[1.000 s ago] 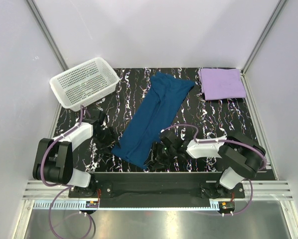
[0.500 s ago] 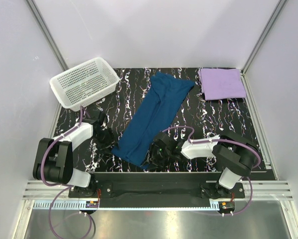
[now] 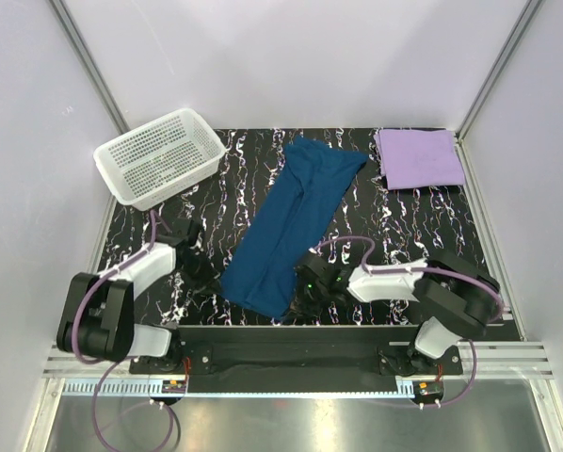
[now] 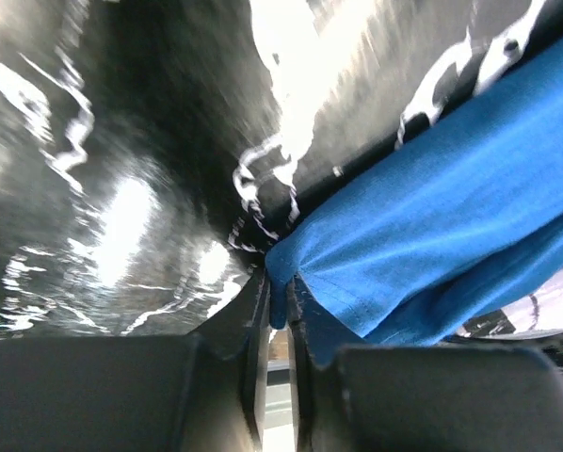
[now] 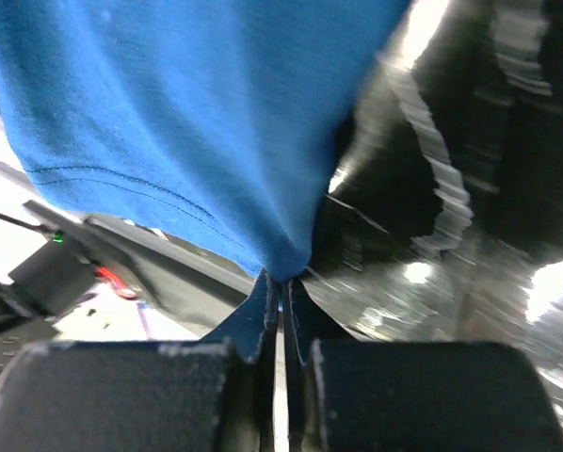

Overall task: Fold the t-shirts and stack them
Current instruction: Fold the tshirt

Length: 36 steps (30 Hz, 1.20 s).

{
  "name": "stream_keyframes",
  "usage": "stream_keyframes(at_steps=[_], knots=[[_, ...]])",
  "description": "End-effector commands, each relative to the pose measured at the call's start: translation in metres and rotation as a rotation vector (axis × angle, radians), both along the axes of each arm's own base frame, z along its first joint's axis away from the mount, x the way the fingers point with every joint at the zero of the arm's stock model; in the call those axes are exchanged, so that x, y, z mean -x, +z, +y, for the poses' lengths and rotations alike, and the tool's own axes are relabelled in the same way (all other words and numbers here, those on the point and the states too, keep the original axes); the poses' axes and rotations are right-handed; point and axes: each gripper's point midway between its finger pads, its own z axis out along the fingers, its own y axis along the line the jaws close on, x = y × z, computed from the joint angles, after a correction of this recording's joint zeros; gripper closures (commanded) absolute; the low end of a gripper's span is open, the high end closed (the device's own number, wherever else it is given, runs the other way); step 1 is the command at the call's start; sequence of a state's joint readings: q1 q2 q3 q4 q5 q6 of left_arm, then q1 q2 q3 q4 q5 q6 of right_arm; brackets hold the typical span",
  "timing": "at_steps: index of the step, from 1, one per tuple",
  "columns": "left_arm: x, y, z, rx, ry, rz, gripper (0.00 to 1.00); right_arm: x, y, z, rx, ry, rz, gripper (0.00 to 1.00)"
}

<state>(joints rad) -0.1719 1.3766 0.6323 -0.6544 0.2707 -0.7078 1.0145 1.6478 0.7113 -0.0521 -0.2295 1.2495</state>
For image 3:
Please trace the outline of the blue t shirt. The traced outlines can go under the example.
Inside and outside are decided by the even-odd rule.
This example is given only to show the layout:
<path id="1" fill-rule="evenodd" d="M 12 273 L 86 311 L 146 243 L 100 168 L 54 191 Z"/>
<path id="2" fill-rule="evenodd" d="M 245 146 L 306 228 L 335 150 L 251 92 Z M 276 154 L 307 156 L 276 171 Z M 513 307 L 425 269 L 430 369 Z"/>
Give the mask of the blue t shirt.
<path id="1" fill-rule="evenodd" d="M 275 319 L 294 296 L 295 264 L 319 243 L 368 157 L 296 137 L 280 175 L 221 277 L 222 297 Z"/>

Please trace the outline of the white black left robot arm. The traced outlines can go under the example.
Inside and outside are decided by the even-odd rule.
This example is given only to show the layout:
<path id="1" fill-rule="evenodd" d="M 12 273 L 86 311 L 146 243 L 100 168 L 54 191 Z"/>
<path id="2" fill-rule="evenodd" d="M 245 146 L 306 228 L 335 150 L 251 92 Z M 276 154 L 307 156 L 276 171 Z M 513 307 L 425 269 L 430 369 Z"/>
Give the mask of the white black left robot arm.
<path id="1" fill-rule="evenodd" d="M 150 358 L 165 373 L 183 363 L 172 330 L 135 321 L 135 301 L 161 278 L 178 273 L 191 293 L 220 291 L 218 273 L 202 247 L 202 226 L 186 219 L 171 234 L 156 234 L 124 262 L 97 274 L 80 272 L 70 283 L 56 346 L 89 362 Z"/>

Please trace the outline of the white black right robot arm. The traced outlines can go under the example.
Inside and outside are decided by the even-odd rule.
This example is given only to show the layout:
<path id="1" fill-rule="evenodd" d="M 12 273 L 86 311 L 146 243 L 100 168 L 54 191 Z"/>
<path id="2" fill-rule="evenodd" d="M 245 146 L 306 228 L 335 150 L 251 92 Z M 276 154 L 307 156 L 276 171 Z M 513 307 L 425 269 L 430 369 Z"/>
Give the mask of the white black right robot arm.
<path id="1" fill-rule="evenodd" d="M 438 366 L 448 348 L 474 340 L 503 312 L 500 285 L 489 274 L 445 251 L 406 264 L 337 267 L 308 251 L 295 266 L 296 306 L 307 314 L 326 302 L 401 299 L 422 305 L 422 322 L 401 358 L 419 373 Z"/>

